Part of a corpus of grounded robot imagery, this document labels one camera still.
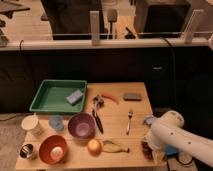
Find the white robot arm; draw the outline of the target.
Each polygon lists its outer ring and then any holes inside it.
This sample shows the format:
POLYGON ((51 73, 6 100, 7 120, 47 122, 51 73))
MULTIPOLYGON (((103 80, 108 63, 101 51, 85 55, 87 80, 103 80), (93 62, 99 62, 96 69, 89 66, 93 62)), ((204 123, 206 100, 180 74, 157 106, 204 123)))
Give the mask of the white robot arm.
POLYGON ((183 116, 170 110, 156 118, 145 136, 153 151, 163 151, 171 145, 213 167, 213 140, 207 139, 183 129, 183 116))

